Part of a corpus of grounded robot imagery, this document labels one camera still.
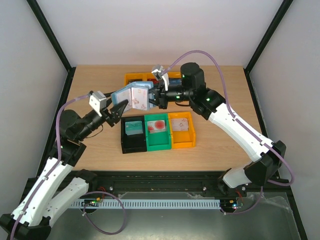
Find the white floral card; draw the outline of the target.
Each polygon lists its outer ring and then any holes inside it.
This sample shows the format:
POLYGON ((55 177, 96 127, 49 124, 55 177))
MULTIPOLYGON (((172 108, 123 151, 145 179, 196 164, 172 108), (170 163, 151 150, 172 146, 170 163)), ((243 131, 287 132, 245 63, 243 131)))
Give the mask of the white floral card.
POLYGON ((131 89, 132 108, 137 110, 148 109, 148 89, 146 87, 133 87, 131 89))

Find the blue leather card holder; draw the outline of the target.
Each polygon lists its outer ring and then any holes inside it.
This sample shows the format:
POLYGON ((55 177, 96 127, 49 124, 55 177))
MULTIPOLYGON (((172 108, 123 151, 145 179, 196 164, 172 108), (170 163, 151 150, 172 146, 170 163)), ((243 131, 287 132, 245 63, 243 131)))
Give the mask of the blue leather card holder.
POLYGON ((143 88, 147 88, 148 89, 148 101, 147 101, 148 107, 147 107, 147 110, 152 108, 153 104, 149 103, 149 98, 152 97, 152 95, 149 93, 149 89, 154 87, 152 81, 136 81, 136 82, 132 82, 132 83, 129 83, 128 85, 126 85, 125 87, 123 87, 122 89, 120 89, 118 91, 115 91, 111 96, 113 105, 116 105, 116 104, 120 103, 123 100, 128 100, 128 104, 127 104, 124 112, 127 112, 127 111, 129 111, 131 109, 134 109, 132 107, 132 88, 133 87, 143 87, 143 88))

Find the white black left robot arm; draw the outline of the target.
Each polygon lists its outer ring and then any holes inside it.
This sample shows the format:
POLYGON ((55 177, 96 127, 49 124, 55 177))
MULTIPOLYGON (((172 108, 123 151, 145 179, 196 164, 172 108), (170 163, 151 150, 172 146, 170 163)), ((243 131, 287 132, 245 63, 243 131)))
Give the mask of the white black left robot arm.
POLYGON ((86 194, 94 194, 97 175, 85 169, 80 170, 62 191, 57 190, 84 153, 83 140, 104 123, 113 127, 120 121, 128 100, 108 108, 112 103, 110 96, 91 91, 66 102, 58 110, 56 141, 41 174, 18 207, 0 217, 0 226, 10 239, 47 239, 56 220, 72 202, 86 194))

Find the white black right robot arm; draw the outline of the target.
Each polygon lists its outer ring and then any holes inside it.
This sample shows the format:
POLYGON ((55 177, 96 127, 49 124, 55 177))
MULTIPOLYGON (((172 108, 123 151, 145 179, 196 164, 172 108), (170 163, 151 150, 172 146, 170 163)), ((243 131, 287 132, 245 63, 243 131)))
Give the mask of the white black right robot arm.
POLYGON ((151 103, 166 109, 169 102, 187 101, 191 109, 227 133, 246 152, 250 163, 228 169, 218 181, 218 191, 229 196, 244 184, 264 186, 282 165, 286 145, 272 141, 244 121, 230 106, 227 99, 206 86, 205 74, 195 62, 180 67, 181 83, 170 85, 169 75, 162 65, 153 67, 158 84, 151 89, 151 103))

